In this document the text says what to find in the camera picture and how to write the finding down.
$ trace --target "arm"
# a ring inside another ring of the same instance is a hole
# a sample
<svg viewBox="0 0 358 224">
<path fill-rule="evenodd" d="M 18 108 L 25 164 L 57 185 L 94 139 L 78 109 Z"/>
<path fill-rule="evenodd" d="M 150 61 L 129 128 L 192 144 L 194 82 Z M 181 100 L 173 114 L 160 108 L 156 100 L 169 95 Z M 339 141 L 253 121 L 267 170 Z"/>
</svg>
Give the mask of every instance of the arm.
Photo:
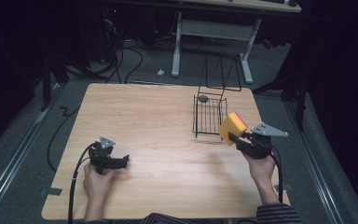
<svg viewBox="0 0 358 224">
<path fill-rule="evenodd" d="M 256 160 L 242 153 L 249 163 L 249 170 L 252 179 L 258 189 L 262 204 L 278 203 L 278 196 L 276 195 L 272 186 L 271 178 L 275 168 L 275 161 L 267 156 L 265 159 Z"/>
<path fill-rule="evenodd" d="M 257 208 L 257 220 L 259 223 L 301 223 L 297 211 L 284 203 L 280 203 L 274 188 L 272 187 L 272 174 L 275 169 L 275 161 L 267 156 L 262 160 L 255 160 L 243 154 L 249 163 L 252 179 L 260 194 L 262 206 Z"/>
<path fill-rule="evenodd" d="M 85 221 L 103 219 L 105 199 L 112 187 L 115 170 L 109 170 L 104 175 L 99 175 L 95 166 L 90 163 L 84 167 L 85 179 L 83 187 L 89 197 Z"/>
</svg>

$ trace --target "striped sleeve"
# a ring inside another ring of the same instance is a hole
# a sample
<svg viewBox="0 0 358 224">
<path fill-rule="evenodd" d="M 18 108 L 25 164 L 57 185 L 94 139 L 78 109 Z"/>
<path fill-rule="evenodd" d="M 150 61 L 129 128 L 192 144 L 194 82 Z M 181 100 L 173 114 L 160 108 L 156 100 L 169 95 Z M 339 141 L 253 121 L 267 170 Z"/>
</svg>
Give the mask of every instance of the striped sleeve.
<svg viewBox="0 0 358 224">
<path fill-rule="evenodd" d="M 176 217 L 170 217 L 162 214 L 152 213 L 145 217 L 141 224 L 159 224 L 159 223 L 170 223 L 170 224 L 193 224 L 190 220 L 179 219 Z"/>
<path fill-rule="evenodd" d="M 256 215 L 259 224 L 301 223 L 301 218 L 297 211 L 284 203 L 258 206 Z"/>
</svg>

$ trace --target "gray object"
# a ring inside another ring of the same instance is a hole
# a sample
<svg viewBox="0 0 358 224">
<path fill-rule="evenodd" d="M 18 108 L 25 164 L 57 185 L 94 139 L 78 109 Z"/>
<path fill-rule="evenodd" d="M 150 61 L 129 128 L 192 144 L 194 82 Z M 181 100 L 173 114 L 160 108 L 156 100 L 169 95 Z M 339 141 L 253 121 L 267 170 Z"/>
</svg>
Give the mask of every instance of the gray object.
<svg viewBox="0 0 358 224">
<path fill-rule="evenodd" d="M 116 142 L 111 141 L 105 137 L 100 137 L 100 140 L 101 140 L 101 148 L 103 148 L 103 149 L 112 147 L 116 144 Z"/>
<path fill-rule="evenodd" d="M 265 135 L 265 136 L 271 136 L 271 137 L 287 137 L 287 136 L 289 136 L 289 133 L 285 133 L 281 130 L 271 127 L 271 126 L 265 124 L 264 122 L 255 126 L 252 129 L 252 132 L 258 133 L 261 135 Z"/>
</svg>

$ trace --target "wrist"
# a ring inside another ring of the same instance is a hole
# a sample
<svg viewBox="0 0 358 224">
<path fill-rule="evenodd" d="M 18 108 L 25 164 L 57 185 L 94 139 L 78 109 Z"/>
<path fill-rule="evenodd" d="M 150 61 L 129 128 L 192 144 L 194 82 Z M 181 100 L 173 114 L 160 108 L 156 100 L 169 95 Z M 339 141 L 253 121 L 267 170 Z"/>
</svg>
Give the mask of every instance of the wrist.
<svg viewBox="0 0 358 224">
<path fill-rule="evenodd" d="M 279 199 L 270 181 L 256 182 L 262 204 L 278 203 Z"/>
<path fill-rule="evenodd" d="M 103 200 L 90 200 L 87 203 L 86 221 L 103 219 L 104 201 Z"/>
</svg>

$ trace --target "metal rail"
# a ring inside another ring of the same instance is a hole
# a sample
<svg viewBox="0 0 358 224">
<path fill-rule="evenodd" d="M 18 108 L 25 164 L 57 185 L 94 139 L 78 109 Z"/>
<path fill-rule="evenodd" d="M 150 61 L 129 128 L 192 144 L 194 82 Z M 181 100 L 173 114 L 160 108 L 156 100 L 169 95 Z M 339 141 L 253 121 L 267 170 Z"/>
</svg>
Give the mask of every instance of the metal rail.
<svg viewBox="0 0 358 224">
<path fill-rule="evenodd" d="M 7 165 L 7 168 L 0 176 L 0 202 L 2 198 L 5 196 L 5 193 L 10 186 L 11 182 L 13 181 L 14 177 L 16 176 L 16 173 L 19 171 L 23 161 L 25 160 L 25 157 L 27 156 L 28 152 L 30 151 L 30 145 L 32 144 L 34 137 L 39 130 L 43 120 L 46 117 L 46 114 L 49 112 L 49 109 L 53 105 L 54 101 L 57 99 L 57 97 L 61 94 L 63 89 L 63 86 L 60 86 L 59 84 L 56 84 L 53 88 L 52 93 L 52 99 L 50 101 L 50 104 L 47 105 L 46 109 L 43 111 L 40 111 L 39 115 L 35 119 L 34 123 L 30 127 L 30 129 L 27 131 L 27 134 L 24 136 L 24 138 L 21 141 L 20 146 L 17 148 L 13 158 L 10 160 L 10 162 Z"/>
<path fill-rule="evenodd" d="M 294 106 L 290 102 L 283 102 L 283 105 L 288 112 L 290 121 L 292 125 L 296 128 L 297 137 L 302 144 L 303 152 L 305 155 L 306 162 L 310 168 L 310 175 L 315 183 L 315 187 L 319 193 L 319 196 L 324 205 L 324 209 L 326 210 L 326 214 L 328 215 L 331 223 L 344 223 L 339 213 L 336 203 L 334 201 L 333 195 L 330 191 L 330 188 L 327 186 L 324 176 L 322 175 L 321 170 L 319 169 L 318 163 L 316 162 L 308 140 L 303 132 L 298 129 L 296 124 L 296 110 Z"/>
</svg>

